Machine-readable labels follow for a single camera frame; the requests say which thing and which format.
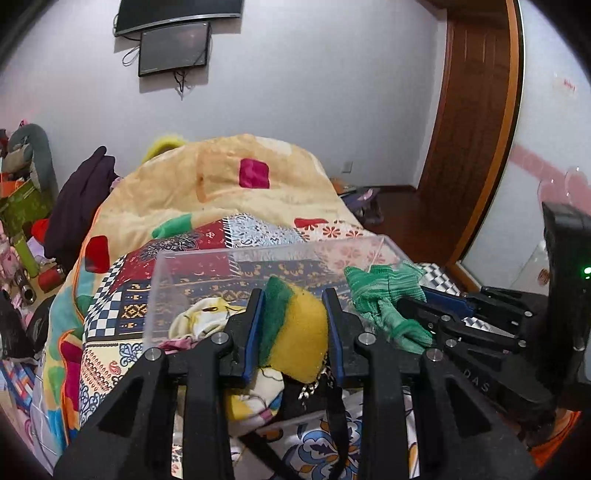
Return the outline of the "red cylinder can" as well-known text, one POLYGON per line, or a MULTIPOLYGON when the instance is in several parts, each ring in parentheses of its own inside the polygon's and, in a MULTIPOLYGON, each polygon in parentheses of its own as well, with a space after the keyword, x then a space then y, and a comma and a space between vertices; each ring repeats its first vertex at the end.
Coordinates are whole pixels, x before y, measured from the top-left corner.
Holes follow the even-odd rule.
POLYGON ((38 285, 44 293, 48 293, 59 287, 64 279, 63 269, 59 265, 55 265, 39 274, 38 285))

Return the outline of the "black knitted pouch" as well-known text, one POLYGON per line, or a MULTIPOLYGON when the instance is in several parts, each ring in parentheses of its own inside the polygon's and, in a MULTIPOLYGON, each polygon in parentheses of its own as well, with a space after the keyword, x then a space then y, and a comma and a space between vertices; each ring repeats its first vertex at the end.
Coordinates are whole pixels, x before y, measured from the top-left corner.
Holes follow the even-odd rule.
POLYGON ((314 382, 287 377, 277 418, 266 433, 239 437, 273 479, 339 479, 349 462, 349 416, 342 388, 325 366, 314 382))

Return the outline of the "clear plastic storage box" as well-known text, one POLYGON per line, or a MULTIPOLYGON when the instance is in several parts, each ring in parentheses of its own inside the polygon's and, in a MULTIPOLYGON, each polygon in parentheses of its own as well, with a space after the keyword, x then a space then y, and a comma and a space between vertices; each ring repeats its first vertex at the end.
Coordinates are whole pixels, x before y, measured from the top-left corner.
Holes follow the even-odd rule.
POLYGON ((394 269, 408 259, 386 236, 312 241, 231 249, 164 251, 157 255, 150 282, 143 346, 172 338, 173 321, 197 302, 221 298, 244 308, 252 291, 270 290, 274 298, 290 287, 320 299, 335 290, 342 309, 354 311, 346 279, 348 267, 369 272, 376 265, 394 269))

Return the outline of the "white heart wardrobe door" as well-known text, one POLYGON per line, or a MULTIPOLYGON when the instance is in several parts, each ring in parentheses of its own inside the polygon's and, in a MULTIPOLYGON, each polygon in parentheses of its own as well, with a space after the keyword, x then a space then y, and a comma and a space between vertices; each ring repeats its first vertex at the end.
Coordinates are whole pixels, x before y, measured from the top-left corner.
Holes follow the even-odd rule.
POLYGON ((541 5, 522 1, 523 89, 513 145, 461 261, 481 285, 513 287, 543 240, 542 204, 590 206, 590 72, 541 5))

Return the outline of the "grey backpack on floor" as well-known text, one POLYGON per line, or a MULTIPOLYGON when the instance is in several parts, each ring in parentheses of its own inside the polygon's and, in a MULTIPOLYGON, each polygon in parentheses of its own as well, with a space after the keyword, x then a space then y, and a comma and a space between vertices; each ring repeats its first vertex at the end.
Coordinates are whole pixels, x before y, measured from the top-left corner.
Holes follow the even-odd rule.
POLYGON ((384 221, 378 202, 381 189, 378 187, 360 187, 339 195, 342 202, 363 226, 376 226, 384 221))

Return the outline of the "dark purple garment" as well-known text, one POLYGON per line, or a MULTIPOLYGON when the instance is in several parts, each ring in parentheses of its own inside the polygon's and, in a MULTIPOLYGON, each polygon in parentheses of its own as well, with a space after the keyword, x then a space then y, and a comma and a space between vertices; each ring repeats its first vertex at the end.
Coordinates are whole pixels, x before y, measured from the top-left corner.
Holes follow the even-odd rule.
POLYGON ((44 238, 44 253, 65 273, 74 267, 98 207, 118 178, 105 146, 83 161, 60 190, 44 238))

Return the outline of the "green knitted cloth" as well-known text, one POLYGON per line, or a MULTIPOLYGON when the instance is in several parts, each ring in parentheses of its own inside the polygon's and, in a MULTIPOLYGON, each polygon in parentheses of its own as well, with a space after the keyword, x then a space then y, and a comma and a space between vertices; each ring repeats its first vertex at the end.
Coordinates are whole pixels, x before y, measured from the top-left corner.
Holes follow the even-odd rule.
POLYGON ((420 285, 424 271, 419 266, 407 261, 397 268, 373 265, 369 271, 348 266, 344 273, 356 311, 379 327, 389 341, 406 352, 419 355, 433 345, 433 335, 397 308, 398 301, 403 298, 426 301, 420 285))

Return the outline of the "green bottle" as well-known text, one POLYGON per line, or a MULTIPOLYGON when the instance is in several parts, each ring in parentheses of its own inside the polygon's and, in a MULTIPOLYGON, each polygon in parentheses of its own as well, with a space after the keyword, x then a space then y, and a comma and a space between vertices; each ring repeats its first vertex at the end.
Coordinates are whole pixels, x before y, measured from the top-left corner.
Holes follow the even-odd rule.
POLYGON ((23 268, 27 271, 31 278, 39 275, 39 266, 29 249, 26 237, 23 233, 19 233, 13 237, 13 247, 15 248, 23 268))

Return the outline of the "brown wooden door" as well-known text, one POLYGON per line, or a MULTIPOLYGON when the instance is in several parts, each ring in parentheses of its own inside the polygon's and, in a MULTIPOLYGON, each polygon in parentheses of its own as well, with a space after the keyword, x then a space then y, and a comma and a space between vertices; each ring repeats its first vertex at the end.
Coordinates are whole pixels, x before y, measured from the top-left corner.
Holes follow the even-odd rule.
POLYGON ((507 1, 445 1, 444 74, 418 188, 416 258, 441 266, 467 247, 509 144, 517 101, 516 11, 507 1))

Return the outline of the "small wall monitor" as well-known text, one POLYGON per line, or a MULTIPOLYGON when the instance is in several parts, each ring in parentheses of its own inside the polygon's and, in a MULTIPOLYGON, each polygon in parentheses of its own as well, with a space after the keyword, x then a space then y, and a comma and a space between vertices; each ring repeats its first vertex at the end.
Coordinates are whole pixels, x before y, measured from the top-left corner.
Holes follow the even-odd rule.
POLYGON ((146 30, 140 35, 138 76, 205 67, 211 23, 182 23, 146 30))

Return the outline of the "large wall television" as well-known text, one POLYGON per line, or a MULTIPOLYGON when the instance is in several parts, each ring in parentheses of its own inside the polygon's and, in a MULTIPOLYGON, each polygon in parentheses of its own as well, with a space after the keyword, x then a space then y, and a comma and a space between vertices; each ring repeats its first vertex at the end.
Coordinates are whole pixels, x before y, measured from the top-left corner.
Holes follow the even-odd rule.
POLYGON ((123 0, 114 36, 185 21, 239 18, 242 0, 123 0))

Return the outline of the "grey plush toy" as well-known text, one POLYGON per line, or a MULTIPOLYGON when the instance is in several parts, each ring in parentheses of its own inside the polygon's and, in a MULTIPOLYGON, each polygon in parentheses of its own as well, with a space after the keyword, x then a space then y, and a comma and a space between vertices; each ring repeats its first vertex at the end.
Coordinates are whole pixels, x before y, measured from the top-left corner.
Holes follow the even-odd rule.
POLYGON ((49 140, 37 124, 23 125, 11 135, 7 154, 1 160, 1 172, 27 177, 38 191, 52 199, 58 195, 49 140))

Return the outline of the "white wall socket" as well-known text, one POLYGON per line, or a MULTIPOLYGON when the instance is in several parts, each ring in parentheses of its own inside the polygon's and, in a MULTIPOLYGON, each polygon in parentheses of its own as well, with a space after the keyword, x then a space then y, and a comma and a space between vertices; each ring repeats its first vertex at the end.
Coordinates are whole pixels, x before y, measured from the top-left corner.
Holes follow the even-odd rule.
POLYGON ((342 164, 342 173, 349 174, 353 171, 353 161, 346 161, 342 164))

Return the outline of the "pink rabbit figurine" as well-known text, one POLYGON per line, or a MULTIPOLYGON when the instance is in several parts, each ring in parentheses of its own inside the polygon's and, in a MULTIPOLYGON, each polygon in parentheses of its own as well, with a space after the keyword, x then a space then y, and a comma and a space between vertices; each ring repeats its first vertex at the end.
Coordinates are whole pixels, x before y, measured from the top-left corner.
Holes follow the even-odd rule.
POLYGON ((3 223, 0 223, 0 262, 2 289, 11 294, 18 285, 16 278, 21 265, 16 250, 4 231, 3 223))

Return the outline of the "beige fleece blanket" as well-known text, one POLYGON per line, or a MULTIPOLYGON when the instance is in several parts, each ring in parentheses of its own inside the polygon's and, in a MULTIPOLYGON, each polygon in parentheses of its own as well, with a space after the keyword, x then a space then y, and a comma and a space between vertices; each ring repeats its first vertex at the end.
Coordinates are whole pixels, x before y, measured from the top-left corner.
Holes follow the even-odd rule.
MULTIPOLYGON (((90 237, 103 235, 116 261, 152 240, 166 222, 200 227, 249 214, 280 227, 358 224, 322 164, 304 148, 250 134, 187 143, 123 178, 91 214, 90 237)), ((63 450, 80 428, 79 361, 84 317, 105 275, 86 271, 78 253, 49 314, 42 375, 48 428, 63 450)))

